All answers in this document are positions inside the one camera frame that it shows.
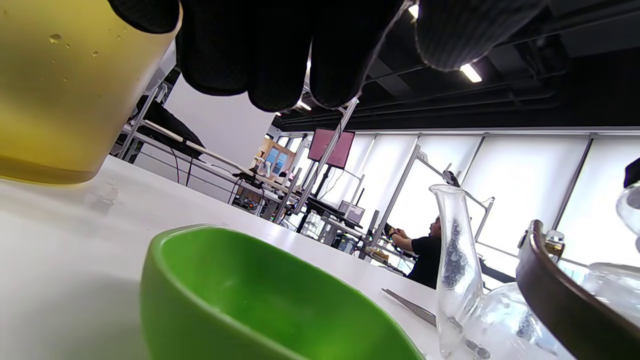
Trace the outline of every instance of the yellow liquid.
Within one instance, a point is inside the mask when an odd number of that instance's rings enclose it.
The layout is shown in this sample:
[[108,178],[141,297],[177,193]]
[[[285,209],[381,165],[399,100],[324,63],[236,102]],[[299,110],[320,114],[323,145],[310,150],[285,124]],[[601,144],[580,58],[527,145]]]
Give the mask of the yellow liquid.
[[0,176],[91,179],[175,37],[106,0],[0,0]]

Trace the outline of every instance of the monitor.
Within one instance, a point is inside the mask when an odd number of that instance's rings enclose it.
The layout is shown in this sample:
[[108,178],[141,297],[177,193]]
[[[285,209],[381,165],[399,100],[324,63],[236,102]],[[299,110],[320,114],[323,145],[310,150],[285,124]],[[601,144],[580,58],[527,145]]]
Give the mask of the monitor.
[[340,203],[340,207],[338,208],[338,211],[345,213],[344,217],[346,217],[347,219],[355,223],[359,223],[362,220],[362,215],[364,215],[364,209],[359,208],[358,206],[352,205],[351,211],[349,211],[349,213],[347,214],[346,212],[348,208],[349,208],[349,203],[343,200]]
[[[324,151],[331,142],[334,132],[335,130],[316,129],[314,132],[314,138],[311,140],[311,148],[309,149],[308,156],[309,160],[320,161],[320,158],[324,155]],[[327,165],[344,170],[354,136],[355,133],[351,131],[343,131],[342,134],[340,134],[338,143],[335,144],[335,147],[326,162]]]

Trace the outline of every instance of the green bowl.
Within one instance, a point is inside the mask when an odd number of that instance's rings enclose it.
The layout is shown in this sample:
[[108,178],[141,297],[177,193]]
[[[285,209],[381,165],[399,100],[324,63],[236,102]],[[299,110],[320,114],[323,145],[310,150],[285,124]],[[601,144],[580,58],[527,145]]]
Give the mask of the green bowl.
[[155,360],[422,359],[359,291],[266,242],[206,225],[152,240],[141,316]]

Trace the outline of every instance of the black glove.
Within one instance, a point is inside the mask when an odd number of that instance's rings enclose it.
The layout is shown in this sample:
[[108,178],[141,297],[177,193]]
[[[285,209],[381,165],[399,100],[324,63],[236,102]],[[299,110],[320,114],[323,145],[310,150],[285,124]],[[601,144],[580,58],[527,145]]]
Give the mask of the black glove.
[[[173,31],[179,0],[109,0],[147,33]],[[360,94],[385,33],[404,0],[182,0],[177,60],[184,79],[209,95],[245,91],[264,111],[293,107],[311,47],[310,89],[336,108]],[[454,70],[486,54],[536,15],[546,0],[423,0],[417,19],[422,59]]]

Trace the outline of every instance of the water droplet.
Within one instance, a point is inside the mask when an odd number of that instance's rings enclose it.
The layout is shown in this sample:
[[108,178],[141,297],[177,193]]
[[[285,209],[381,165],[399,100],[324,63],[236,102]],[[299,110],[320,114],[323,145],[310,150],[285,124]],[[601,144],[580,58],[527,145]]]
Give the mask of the water droplet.
[[62,40],[62,36],[60,36],[60,34],[53,34],[49,36],[49,42],[52,44],[57,44],[60,40]]

